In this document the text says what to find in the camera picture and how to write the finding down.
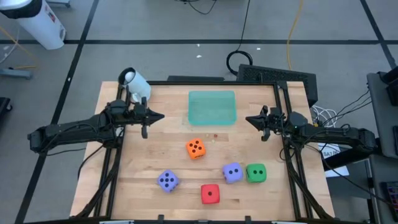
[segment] gray floor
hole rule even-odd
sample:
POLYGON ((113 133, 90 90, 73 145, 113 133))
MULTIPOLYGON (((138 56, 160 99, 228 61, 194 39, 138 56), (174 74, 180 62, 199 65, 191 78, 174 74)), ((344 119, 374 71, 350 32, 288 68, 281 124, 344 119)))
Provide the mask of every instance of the gray floor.
MULTIPOLYGON (((79 40, 93 0, 72 0, 72 8, 53 10, 67 29, 68 40, 79 40)), ((398 39, 395 0, 367 0, 386 40, 398 39)), ((212 1, 193 3, 206 11, 212 1)), ((174 0, 100 0, 88 40, 173 40, 239 39, 247 0, 219 0, 213 11, 203 16, 188 4, 174 0)), ((294 0, 252 0, 245 39, 286 39, 299 6, 294 0)), ((0 16, 0 26, 16 35, 15 21, 0 16)), ((6 40, 0 34, 0 40, 6 40)), ((32 37, 21 29, 20 39, 32 37)), ((302 15, 292 39, 296 40, 377 40, 359 0, 304 0, 302 15)), ((169 75, 225 77, 234 80, 225 58, 236 44, 164 45, 84 45, 60 123, 91 116, 102 81, 116 80, 126 67, 133 66, 148 80, 166 80, 169 75)), ((0 45, 0 55, 5 50, 0 45)), ((14 221, 37 155, 29 151, 27 133, 49 124, 61 93, 77 45, 67 44, 47 51, 40 45, 25 45, 40 59, 34 78, 21 80, 0 77, 0 96, 10 97, 14 110, 0 131, 0 222, 14 221)), ((388 46, 398 57, 398 45, 388 46)), ((284 44, 244 44, 254 64, 288 69, 284 44)), ((317 74, 318 106, 338 110, 366 91, 366 74, 388 71, 390 66, 377 45, 291 45, 293 70, 317 74)), ((244 58, 233 57, 238 69, 244 58)), ((1 67, 30 65, 31 59, 16 50, 1 67)), ((345 116, 340 124, 368 128, 376 132, 370 106, 345 116)), ((84 147, 68 146, 70 149, 84 147)), ((26 221, 67 218, 76 187, 76 172, 83 151, 49 157, 40 177, 26 221)), ((366 207, 357 198, 333 197, 336 216, 352 221, 367 217, 366 207)))

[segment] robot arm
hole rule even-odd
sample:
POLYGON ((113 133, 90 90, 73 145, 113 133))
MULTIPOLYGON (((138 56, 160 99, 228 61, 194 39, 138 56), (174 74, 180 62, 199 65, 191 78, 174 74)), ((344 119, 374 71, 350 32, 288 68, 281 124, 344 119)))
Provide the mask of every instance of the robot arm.
POLYGON ((297 112, 291 112, 285 120, 284 114, 278 108, 263 106, 260 115, 248 116, 249 121, 257 130, 263 131, 262 141, 268 140, 270 131, 288 136, 298 146, 308 142, 324 142, 330 144, 344 144, 356 151, 372 152, 376 148, 374 133, 367 129, 358 128, 324 128, 308 124, 308 120, 297 112))
POLYGON ((105 109, 89 119, 65 124, 50 124, 28 134, 30 150, 45 153, 55 146, 78 142, 98 141, 106 147, 116 138, 116 128, 126 124, 141 124, 142 137, 147 138, 146 127, 164 118, 164 115, 147 108, 146 100, 135 103, 129 110, 130 102, 115 100, 105 109))

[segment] purple die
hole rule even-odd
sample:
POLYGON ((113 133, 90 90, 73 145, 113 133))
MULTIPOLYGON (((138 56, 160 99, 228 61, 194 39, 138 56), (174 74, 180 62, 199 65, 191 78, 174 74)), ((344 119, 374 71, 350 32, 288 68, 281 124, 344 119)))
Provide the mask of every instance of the purple die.
POLYGON ((171 170, 166 170, 158 177, 157 183, 165 192, 171 193, 178 185, 178 177, 171 170))
POLYGON ((232 184, 243 179, 241 165, 237 162, 223 166, 223 174, 227 184, 232 184))

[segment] wooden tabletop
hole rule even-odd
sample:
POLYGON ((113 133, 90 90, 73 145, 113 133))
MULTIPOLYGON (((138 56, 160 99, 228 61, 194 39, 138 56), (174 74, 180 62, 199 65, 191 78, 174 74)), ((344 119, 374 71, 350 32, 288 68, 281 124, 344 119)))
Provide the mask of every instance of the wooden tabletop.
MULTIPOLYGON (((292 109, 311 121, 303 83, 289 82, 292 109)), ((116 97, 118 84, 103 82, 95 113, 116 97)), ((279 158, 280 136, 271 134, 267 142, 244 118, 259 114, 263 105, 275 107, 271 86, 203 86, 154 85, 149 108, 165 118, 148 127, 148 139, 142 139, 141 126, 127 126, 118 182, 114 198, 113 219, 155 220, 159 214, 167 220, 294 220, 292 199, 285 162, 279 158), (192 126, 188 122, 188 93, 193 90, 233 90, 237 120, 232 126, 192 126), (191 160, 185 143, 201 138, 206 155, 191 160), (222 166, 238 162, 242 167, 263 163, 267 180, 249 184, 246 180, 226 184, 222 166), (157 185, 158 176, 171 169, 180 184, 171 193, 157 185), (203 205, 200 186, 218 184, 220 203, 203 205)), ((88 143, 85 157, 100 146, 88 143)), ((98 188, 104 159, 103 149, 81 170, 71 215, 76 215, 98 188)), ((302 151, 308 189, 330 215, 334 215, 330 194, 319 153, 302 151)), ((298 189, 302 216, 305 216, 302 194, 298 189)), ((105 214, 108 191, 104 195, 101 214, 105 214)))

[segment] translucent green tray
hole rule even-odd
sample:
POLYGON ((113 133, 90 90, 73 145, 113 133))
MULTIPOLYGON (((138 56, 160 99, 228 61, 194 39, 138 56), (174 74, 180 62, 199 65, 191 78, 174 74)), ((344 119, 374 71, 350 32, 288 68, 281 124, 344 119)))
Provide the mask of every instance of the translucent green tray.
POLYGON ((236 121, 234 91, 190 91, 188 120, 192 125, 232 125, 236 121))

